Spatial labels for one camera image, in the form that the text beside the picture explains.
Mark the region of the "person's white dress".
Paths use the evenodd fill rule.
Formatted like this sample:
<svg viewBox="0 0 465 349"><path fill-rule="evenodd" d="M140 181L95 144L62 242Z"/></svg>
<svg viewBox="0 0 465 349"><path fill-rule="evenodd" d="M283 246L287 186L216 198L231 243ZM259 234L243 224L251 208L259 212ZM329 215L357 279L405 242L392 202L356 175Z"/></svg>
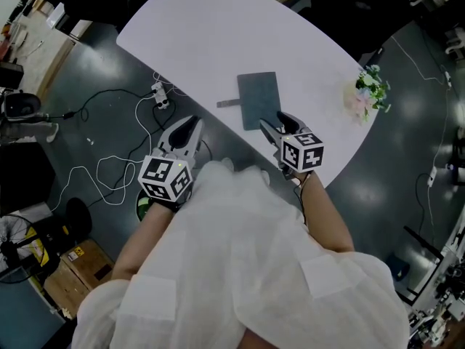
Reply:
<svg viewBox="0 0 465 349"><path fill-rule="evenodd" d="M386 264L319 245L261 169L211 161L172 212L138 273L81 303L72 349L407 348Z"/></svg>

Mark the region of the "green round object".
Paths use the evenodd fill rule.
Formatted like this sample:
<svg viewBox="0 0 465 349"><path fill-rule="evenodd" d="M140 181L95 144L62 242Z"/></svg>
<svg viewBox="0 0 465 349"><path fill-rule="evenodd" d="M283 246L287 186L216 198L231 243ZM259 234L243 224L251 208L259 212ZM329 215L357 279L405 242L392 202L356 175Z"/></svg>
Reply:
<svg viewBox="0 0 465 349"><path fill-rule="evenodd" d="M142 221L147 211L153 204L153 199L141 190L137 197L136 214L139 221Z"/></svg>

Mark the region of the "potted artificial flower plant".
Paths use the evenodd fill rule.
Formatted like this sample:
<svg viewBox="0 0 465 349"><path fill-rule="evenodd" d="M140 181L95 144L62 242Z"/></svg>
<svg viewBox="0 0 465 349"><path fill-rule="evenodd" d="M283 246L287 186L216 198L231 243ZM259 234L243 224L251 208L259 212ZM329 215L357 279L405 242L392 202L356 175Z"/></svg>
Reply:
<svg viewBox="0 0 465 349"><path fill-rule="evenodd" d="M344 88L344 108L359 125L368 122L372 111L390 111L391 105L386 102L390 85L381 79L380 71L377 64L367 65L359 72L356 80Z"/></svg>

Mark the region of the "black metal frame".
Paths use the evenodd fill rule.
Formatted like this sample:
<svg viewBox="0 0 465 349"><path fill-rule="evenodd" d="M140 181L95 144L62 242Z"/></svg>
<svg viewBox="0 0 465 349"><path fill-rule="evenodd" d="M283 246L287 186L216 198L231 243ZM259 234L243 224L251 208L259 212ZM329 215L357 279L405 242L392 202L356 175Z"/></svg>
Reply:
<svg viewBox="0 0 465 349"><path fill-rule="evenodd" d="M395 288L400 299L413 308L437 275L445 259L445 253L412 228L405 226L404 230L409 235L410 243L404 253L394 254L408 262L411 269L402 281L395 281Z"/></svg>

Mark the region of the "black box case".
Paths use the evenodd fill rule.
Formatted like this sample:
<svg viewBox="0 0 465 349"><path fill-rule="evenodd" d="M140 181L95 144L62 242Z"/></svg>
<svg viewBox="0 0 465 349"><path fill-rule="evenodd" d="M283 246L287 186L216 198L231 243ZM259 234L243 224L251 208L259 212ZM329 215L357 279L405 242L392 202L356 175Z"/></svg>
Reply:
<svg viewBox="0 0 465 349"><path fill-rule="evenodd" d="M47 201L54 177L39 143L0 146L0 216Z"/></svg>

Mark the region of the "notebook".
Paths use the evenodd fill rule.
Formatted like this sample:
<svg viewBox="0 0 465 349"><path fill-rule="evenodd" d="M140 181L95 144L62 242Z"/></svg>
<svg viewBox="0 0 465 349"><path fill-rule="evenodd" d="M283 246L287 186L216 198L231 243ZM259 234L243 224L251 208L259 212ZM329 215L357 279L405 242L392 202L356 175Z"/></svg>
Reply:
<svg viewBox="0 0 465 349"><path fill-rule="evenodd" d="M239 97L217 102L218 108L239 106L243 128L258 130L261 119L281 128L277 112L281 111L280 95L275 72L249 73L237 76Z"/></svg>

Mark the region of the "white equipment rack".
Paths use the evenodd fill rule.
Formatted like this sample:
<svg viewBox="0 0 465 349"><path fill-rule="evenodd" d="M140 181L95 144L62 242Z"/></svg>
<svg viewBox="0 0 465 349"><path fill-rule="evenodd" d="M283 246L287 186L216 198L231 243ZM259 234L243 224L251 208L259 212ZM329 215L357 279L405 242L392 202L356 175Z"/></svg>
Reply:
<svg viewBox="0 0 465 349"><path fill-rule="evenodd" d="M465 321L465 225L441 254L443 259L415 296L408 319L408 349L438 349Z"/></svg>

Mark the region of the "black floor fan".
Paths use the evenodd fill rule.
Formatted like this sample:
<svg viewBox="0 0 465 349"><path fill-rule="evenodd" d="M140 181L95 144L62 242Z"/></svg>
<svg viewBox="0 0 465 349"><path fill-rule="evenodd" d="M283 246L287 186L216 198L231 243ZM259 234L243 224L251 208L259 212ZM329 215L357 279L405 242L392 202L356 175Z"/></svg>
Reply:
<svg viewBox="0 0 465 349"><path fill-rule="evenodd" d="M86 204L70 199L65 215L33 213L0 217L0 285L51 274L62 254L87 238L92 218Z"/></svg>

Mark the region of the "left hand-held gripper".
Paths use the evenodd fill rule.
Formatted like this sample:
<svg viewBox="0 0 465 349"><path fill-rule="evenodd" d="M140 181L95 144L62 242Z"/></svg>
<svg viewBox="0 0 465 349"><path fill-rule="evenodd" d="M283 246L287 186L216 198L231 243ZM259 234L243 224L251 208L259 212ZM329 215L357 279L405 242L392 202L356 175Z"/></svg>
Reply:
<svg viewBox="0 0 465 349"><path fill-rule="evenodd" d="M191 169L202 135L198 116L184 117L164 130L159 148L144 158L137 178L149 197L176 202L193 184Z"/></svg>

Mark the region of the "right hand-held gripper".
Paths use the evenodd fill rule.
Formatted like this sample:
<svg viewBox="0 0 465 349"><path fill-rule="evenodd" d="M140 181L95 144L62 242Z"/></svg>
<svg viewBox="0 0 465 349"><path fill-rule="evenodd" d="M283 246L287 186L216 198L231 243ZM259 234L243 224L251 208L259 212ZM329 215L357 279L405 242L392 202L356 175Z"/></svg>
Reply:
<svg viewBox="0 0 465 349"><path fill-rule="evenodd" d="M282 127L275 127L265 119L259 128L267 141L278 148L278 166L289 180L295 174L308 174L323 163L324 144L309 127L297 117L277 112Z"/></svg>

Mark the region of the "blue grey panel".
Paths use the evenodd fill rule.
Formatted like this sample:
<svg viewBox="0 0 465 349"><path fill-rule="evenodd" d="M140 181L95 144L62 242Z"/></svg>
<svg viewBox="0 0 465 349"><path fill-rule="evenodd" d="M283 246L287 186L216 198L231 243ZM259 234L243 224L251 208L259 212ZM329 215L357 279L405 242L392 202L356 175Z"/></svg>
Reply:
<svg viewBox="0 0 465 349"><path fill-rule="evenodd" d="M0 349L41 349L63 324L29 282L0 284Z"/></svg>

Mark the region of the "brown cardboard box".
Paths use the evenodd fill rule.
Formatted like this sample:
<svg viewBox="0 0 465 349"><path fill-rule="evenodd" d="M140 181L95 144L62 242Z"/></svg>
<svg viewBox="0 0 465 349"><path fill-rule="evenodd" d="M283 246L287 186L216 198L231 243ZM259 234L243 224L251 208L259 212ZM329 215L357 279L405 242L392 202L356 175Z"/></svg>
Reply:
<svg viewBox="0 0 465 349"><path fill-rule="evenodd" d="M60 256L44 290L64 317L73 319L85 297L109 281L112 272L113 261L94 240L87 239Z"/></svg>

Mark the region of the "person's left forearm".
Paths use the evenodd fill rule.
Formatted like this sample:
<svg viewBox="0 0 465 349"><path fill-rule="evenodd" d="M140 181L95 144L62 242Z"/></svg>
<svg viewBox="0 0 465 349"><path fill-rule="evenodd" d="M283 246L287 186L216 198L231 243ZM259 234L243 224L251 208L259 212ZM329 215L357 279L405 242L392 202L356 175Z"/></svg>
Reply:
<svg viewBox="0 0 465 349"><path fill-rule="evenodd" d="M174 213L160 204L152 205L129 237L113 267L112 280L130 281L168 228Z"/></svg>

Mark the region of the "person's right forearm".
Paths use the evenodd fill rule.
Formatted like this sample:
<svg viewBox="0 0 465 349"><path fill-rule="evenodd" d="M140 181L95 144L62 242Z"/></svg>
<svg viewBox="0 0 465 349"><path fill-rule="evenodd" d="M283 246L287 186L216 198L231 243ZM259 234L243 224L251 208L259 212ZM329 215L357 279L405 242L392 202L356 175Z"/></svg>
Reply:
<svg viewBox="0 0 465 349"><path fill-rule="evenodd" d="M302 213L311 237L337 253L355 250L349 229L315 172L296 176L300 182Z"/></svg>

